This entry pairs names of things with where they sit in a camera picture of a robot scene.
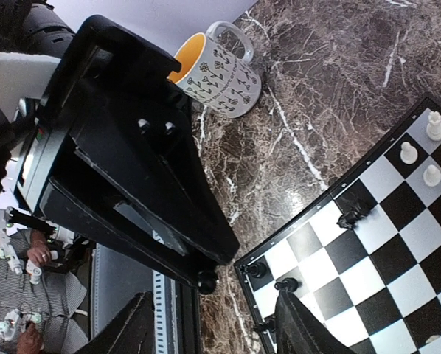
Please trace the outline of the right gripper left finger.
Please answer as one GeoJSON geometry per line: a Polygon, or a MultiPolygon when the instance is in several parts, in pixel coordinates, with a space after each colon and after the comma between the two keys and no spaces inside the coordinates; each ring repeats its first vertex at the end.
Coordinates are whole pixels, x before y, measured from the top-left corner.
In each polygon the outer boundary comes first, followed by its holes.
{"type": "Polygon", "coordinates": [[[151,291],[137,293],[115,318],[83,347],[83,354],[150,354],[154,348],[151,291]]]}

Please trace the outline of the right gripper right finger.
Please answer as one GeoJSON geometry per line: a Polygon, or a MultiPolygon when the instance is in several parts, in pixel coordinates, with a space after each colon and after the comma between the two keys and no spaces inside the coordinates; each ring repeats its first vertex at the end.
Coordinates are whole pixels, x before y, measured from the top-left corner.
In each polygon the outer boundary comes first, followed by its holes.
{"type": "Polygon", "coordinates": [[[275,305],[277,353],[349,353],[292,293],[279,292],[275,305]]]}

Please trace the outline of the operator person striped shirt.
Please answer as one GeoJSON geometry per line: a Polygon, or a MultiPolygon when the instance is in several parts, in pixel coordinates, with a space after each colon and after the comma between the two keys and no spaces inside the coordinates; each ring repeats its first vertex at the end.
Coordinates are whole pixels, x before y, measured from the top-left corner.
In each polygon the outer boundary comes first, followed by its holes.
{"type": "Polygon", "coordinates": [[[39,323],[30,322],[24,332],[0,344],[0,353],[76,353],[88,343],[73,319],[86,294],[71,272],[45,271],[33,285],[27,275],[17,275],[0,258],[0,321],[15,309],[41,315],[39,323]]]}

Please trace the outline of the black piece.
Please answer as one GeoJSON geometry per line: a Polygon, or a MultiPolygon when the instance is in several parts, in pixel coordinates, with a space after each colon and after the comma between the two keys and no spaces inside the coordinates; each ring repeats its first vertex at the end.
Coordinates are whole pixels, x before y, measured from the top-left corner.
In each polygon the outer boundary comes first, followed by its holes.
{"type": "Polygon", "coordinates": [[[281,281],[277,281],[274,285],[275,289],[278,291],[286,291],[288,293],[293,293],[300,286],[298,280],[292,277],[286,277],[281,281]]]}

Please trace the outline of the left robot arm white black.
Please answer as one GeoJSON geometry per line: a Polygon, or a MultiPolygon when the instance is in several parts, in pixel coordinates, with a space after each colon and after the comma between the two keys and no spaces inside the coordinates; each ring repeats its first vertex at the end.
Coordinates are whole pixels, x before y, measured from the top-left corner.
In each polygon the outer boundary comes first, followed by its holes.
{"type": "Polygon", "coordinates": [[[180,68],[102,15],[73,31],[44,1],[0,1],[0,185],[23,140],[23,208],[210,294],[239,243],[169,80],[180,68]]]}

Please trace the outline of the black grey chess board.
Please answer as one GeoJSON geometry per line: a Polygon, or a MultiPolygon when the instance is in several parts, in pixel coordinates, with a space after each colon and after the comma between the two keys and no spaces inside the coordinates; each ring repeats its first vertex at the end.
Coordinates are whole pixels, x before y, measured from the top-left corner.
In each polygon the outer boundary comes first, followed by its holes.
{"type": "Polygon", "coordinates": [[[424,96],[342,178],[235,263],[260,340],[278,290],[296,297],[356,353],[441,353],[441,140],[426,134],[441,102],[424,96]],[[261,279],[243,274],[257,261],[261,279]]]}

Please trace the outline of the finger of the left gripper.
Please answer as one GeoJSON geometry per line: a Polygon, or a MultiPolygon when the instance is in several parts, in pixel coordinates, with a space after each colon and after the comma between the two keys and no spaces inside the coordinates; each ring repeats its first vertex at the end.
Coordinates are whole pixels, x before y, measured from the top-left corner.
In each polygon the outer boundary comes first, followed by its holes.
{"type": "Polygon", "coordinates": [[[49,220],[188,286],[214,286],[239,243],[172,84],[131,94],[79,84],[46,125],[57,148],[39,207],[49,220]]]}

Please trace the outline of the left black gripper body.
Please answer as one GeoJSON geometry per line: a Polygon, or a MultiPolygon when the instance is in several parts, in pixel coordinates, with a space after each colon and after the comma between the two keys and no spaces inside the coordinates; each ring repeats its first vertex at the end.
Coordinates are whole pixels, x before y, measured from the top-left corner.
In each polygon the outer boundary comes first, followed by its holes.
{"type": "Polygon", "coordinates": [[[83,22],[46,88],[14,193],[51,221],[128,204],[157,215],[181,193],[168,153],[184,137],[180,63],[101,16],[83,22]]]}

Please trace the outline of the black piece edge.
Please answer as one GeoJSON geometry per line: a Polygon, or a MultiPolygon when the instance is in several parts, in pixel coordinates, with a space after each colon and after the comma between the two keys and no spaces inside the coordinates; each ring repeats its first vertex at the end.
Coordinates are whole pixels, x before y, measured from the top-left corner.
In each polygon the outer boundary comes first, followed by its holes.
{"type": "Polygon", "coordinates": [[[263,261],[257,261],[255,263],[244,265],[244,267],[242,267],[243,274],[254,279],[263,278],[266,275],[267,270],[267,265],[263,261]]]}

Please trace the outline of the white left rook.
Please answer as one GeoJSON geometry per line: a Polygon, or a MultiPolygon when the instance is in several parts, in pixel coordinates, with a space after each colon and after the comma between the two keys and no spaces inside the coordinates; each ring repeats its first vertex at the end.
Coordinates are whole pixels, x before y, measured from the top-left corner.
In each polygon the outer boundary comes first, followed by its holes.
{"type": "Polygon", "coordinates": [[[432,141],[441,140],[441,114],[438,111],[431,111],[428,114],[426,134],[432,141]]]}

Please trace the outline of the patterned mug with yellow interior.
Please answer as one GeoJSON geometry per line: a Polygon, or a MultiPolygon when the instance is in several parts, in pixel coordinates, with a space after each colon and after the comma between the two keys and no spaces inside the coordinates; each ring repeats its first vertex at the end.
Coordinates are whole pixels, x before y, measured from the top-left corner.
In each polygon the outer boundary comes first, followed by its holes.
{"type": "Polygon", "coordinates": [[[249,66],[253,57],[253,44],[242,30],[227,21],[216,21],[205,33],[196,33],[184,42],[175,56],[181,69],[171,72],[168,79],[203,105],[228,118],[238,118],[254,107],[262,91],[260,76],[249,66]],[[216,32],[221,29],[242,43],[243,57],[217,42],[216,32]]]}

